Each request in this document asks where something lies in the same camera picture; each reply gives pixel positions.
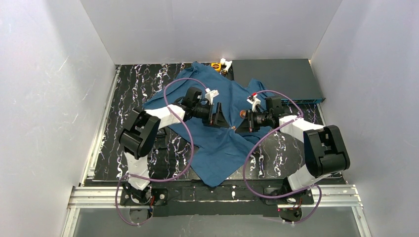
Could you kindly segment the blue t-shirt garment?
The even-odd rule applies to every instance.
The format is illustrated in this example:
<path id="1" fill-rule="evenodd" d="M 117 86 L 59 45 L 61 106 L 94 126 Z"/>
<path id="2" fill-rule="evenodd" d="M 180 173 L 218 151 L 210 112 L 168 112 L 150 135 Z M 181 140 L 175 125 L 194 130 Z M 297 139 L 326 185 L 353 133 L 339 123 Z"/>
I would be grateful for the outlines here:
<path id="1" fill-rule="evenodd" d="M 257 80 L 242 87 L 220 75 L 211 66 L 197 62 L 182 70 L 177 80 L 167 89 L 169 103 L 184 96 L 190 87 L 202 88 L 203 84 L 219 92 L 214 101 L 222 104 L 222 111 L 230 128 L 203 126 L 201 119 L 191 118 L 186 122 L 191 132 L 189 136 L 182 124 L 170 126 L 179 136 L 186 141 L 193 140 L 198 146 L 191 167 L 206 185 L 216 187 L 244 164 L 249 151 L 270 131 L 270 127 L 261 127 L 258 132 L 252 133 L 236 133 L 231 129 L 243 121 L 240 111 L 251 109 L 247 97 L 266 88 Z"/>

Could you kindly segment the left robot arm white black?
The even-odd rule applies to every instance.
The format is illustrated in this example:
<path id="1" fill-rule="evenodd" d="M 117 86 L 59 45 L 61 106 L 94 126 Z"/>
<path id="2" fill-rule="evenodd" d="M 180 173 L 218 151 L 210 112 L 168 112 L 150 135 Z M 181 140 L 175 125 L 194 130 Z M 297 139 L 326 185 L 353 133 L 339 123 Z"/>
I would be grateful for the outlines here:
<path id="1" fill-rule="evenodd" d="M 213 100 L 219 95 L 217 90 L 206 88 L 201 91 L 190 87 L 185 96 L 172 104 L 152 110 L 134 109 L 124 123 L 119 135 L 119 143 L 124 149 L 131 177 L 128 183 L 136 190 L 143 191 L 150 183 L 147 156 L 151 152 L 160 129 L 186 122 L 191 118 L 201 119 L 203 125 L 228 128 L 221 103 Z"/>

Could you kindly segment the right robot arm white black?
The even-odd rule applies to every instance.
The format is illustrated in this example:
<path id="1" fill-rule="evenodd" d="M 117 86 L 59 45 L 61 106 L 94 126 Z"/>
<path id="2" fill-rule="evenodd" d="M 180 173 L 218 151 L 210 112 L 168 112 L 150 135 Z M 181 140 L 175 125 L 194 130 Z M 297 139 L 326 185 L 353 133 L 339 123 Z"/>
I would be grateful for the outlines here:
<path id="1" fill-rule="evenodd" d="M 271 192 L 269 196 L 301 192 L 350 167 L 350 158 L 337 126 L 318 125 L 304 120 L 301 115 L 286 113 L 279 96 L 267 97 L 265 109 L 256 94 L 249 96 L 247 101 L 251 109 L 241 111 L 243 121 L 236 129 L 237 133 L 257 132 L 261 127 L 270 127 L 304 144 L 305 164 L 283 181 L 279 191 Z"/>

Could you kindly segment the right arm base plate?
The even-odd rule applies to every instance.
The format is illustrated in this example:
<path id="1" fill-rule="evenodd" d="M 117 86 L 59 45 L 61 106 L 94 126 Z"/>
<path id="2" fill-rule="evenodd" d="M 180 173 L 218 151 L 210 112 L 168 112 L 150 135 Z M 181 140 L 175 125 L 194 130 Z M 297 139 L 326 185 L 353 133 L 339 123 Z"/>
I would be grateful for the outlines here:
<path id="1" fill-rule="evenodd" d="M 279 207 L 279 217 L 284 222 L 298 222 L 303 219 L 303 205 L 314 204 L 312 192 L 303 190 L 282 198 L 261 198 L 266 205 L 290 205 L 290 207 Z"/>

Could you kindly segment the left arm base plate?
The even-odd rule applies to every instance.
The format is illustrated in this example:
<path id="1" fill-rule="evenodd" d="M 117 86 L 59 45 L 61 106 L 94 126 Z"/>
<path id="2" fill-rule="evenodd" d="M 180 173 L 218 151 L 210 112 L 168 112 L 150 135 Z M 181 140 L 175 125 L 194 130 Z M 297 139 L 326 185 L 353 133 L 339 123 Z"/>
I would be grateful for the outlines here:
<path id="1" fill-rule="evenodd" d="M 122 206 L 134 205 L 167 205 L 168 190 L 147 186 L 144 190 L 138 190 L 129 183 L 122 184 L 122 194 L 119 204 Z"/>

